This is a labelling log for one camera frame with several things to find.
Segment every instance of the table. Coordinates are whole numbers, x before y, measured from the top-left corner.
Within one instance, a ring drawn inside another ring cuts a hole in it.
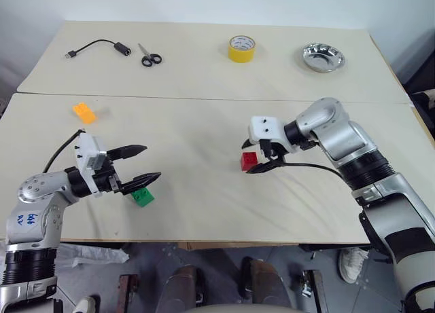
[[[254,59],[228,59],[235,35],[256,40]],[[119,41],[123,56],[98,43],[67,59],[65,54],[95,39]],[[141,43],[163,63],[142,67]],[[302,49],[323,42],[343,52],[346,65],[317,73],[302,61]],[[18,87],[19,92],[155,98],[309,100],[333,96],[359,103],[408,103],[408,97],[363,30],[155,22],[66,22]]]
[[[282,168],[252,176],[240,171],[250,117],[290,121],[311,103],[304,101],[15,94],[0,123],[0,225],[16,203],[19,184],[42,171],[58,146],[83,127],[72,111],[82,101],[98,117],[86,130],[108,149],[149,147],[115,162],[122,181],[145,172],[162,176],[149,186],[156,199],[144,208],[120,194],[81,199],[65,212],[63,240],[368,242],[358,221],[360,207],[330,172]],[[409,105],[343,105],[434,212],[435,153]],[[287,159],[331,167],[320,149]],[[52,171],[74,165],[71,145]]]

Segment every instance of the stainless steel bowl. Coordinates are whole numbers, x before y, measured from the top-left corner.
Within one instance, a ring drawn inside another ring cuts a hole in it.
[[[338,49],[325,43],[310,43],[305,46],[303,57],[311,69],[321,73],[335,71],[346,62]]]

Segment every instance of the shoe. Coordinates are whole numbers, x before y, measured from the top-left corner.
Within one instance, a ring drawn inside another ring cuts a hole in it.
[[[341,250],[338,258],[338,269],[341,278],[353,284],[361,273],[364,260],[368,258],[368,251],[359,247],[345,248]]]
[[[92,297],[85,297],[79,301],[73,313],[95,313],[97,303]]]

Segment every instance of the yellow tape roll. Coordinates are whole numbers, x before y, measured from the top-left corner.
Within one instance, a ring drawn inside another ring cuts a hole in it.
[[[248,36],[235,36],[228,45],[228,57],[237,63],[249,62],[254,57],[256,42]]]

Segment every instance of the green lego brick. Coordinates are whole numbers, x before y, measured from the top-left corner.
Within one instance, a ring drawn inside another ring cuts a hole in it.
[[[136,203],[142,207],[146,206],[152,200],[154,200],[154,196],[152,196],[152,194],[150,193],[150,191],[147,190],[146,187],[134,191],[131,195],[133,196],[133,199],[135,199]]]

